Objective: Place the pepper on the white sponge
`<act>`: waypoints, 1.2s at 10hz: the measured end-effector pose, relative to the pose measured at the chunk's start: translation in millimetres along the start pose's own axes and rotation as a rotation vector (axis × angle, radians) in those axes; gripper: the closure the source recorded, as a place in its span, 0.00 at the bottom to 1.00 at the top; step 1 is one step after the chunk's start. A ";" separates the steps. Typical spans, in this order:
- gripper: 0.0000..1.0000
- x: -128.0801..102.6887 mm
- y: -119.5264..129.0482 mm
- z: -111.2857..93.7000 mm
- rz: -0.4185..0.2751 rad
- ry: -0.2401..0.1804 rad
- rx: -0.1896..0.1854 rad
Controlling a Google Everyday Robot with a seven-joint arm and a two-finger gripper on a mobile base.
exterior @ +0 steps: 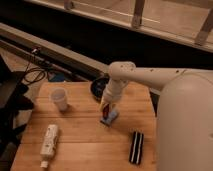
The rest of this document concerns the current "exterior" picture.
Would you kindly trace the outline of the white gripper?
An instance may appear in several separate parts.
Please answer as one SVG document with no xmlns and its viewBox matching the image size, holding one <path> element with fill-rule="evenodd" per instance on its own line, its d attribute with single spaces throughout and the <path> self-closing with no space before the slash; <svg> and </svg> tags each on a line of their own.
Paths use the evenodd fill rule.
<svg viewBox="0 0 213 171">
<path fill-rule="evenodd" d="M 127 85 L 127 81 L 110 79 L 102 94 L 101 107 L 104 108 L 108 104 L 113 105 L 117 103 L 121 99 L 123 89 Z"/>
</svg>

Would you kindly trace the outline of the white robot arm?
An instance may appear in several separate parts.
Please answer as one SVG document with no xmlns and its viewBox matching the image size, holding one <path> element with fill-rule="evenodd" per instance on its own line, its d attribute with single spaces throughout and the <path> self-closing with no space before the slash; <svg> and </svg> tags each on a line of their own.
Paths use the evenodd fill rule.
<svg viewBox="0 0 213 171">
<path fill-rule="evenodd" d="M 139 68 L 113 62 L 101 105 L 113 106 L 133 81 L 159 92 L 156 171 L 213 171 L 213 70 Z"/>
</svg>

